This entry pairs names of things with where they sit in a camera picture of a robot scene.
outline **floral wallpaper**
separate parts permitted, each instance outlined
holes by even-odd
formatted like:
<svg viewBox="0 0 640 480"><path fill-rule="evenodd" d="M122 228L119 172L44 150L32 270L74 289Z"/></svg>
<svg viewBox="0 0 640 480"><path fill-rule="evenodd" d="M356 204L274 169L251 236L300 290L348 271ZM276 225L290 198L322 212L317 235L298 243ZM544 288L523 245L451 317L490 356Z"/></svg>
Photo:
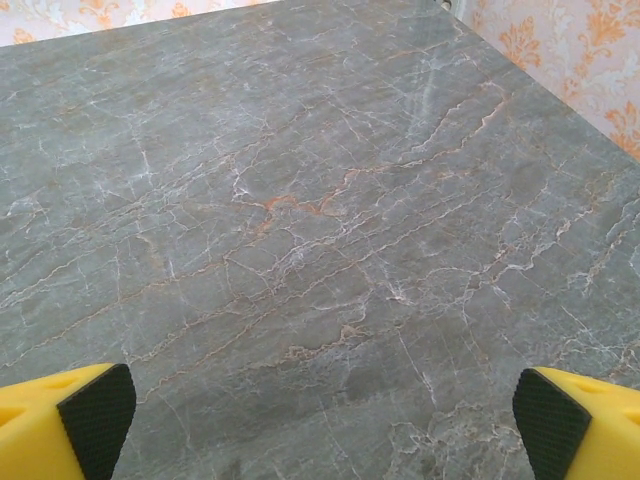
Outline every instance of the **floral wallpaper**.
<svg viewBox="0 0 640 480"><path fill-rule="evenodd" d="M0 0L0 46L266 1ZM463 22L640 161L640 0L454 1Z"/></svg>
<svg viewBox="0 0 640 480"><path fill-rule="evenodd" d="M467 0L459 16L640 161L640 0Z"/></svg>
<svg viewBox="0 0 640 480"><path fill-rule="evenodd" d="M0 0L0 46L271 0Z"/></svg>

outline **black rubber pad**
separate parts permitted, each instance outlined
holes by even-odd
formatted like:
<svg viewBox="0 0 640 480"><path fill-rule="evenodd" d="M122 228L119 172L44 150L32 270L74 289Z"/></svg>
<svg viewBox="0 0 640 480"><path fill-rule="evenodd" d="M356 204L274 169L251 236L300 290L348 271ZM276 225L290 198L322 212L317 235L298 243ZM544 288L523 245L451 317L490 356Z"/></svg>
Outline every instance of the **black rubber pad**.
<svg viewBox="0 0 640 480"><path fill-rule="evenodd" d="M513 413L536 480L562 480L589 428L582 405L534 369L520 375Z"/></svg>
<svg viewBox="0 0 640 480"><path fill-rule="evenodd" d="M109 480L131 426L136 392L129 367L114 365L58 404L86 480Z"/></svg>

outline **marble veining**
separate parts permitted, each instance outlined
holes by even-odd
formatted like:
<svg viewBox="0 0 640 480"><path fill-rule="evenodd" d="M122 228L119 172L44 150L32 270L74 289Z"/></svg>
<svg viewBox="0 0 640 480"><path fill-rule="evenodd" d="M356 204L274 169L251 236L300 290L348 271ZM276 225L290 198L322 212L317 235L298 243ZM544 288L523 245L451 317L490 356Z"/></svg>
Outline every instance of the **marble veining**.
<svg viewBox="0 0 640 480"><path fill-rule="evenodd" d="M0 50L0 380L126 361L117 479L531 479L640 385L640 165L430 0Z"/></svg>

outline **floor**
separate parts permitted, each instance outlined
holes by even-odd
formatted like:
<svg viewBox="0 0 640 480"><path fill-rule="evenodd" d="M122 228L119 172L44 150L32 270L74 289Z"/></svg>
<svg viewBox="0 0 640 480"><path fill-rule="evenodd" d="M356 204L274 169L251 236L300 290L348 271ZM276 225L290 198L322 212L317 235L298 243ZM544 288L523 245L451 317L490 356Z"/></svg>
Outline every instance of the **floor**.
<svg viewBox="0 0 640 480"><path fill-rule="evenodd" d="M523 368L640 385L640 165L431 2L0 76L0 379L127 362L116 479L527 480Z"/></svg>

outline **yellow plastic part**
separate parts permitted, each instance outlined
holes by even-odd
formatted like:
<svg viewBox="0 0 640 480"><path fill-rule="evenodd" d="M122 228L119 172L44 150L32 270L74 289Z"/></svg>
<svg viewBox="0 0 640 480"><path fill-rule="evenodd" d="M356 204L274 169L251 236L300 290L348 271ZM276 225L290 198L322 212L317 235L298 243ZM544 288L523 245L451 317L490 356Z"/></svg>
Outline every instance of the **yellow plastic part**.
<svg viewBox="0 0 640 480"><path fill-rule="evenodd" d="M92 365L0 388L2 480L84 480L56 406L110 367Z"/></svg>
<svg viewBox="0 0 640 480"><path fill-rule="evenodd" d="M640 479L640 391L553 368L536 370L592 417L564 480Z"/></svg>

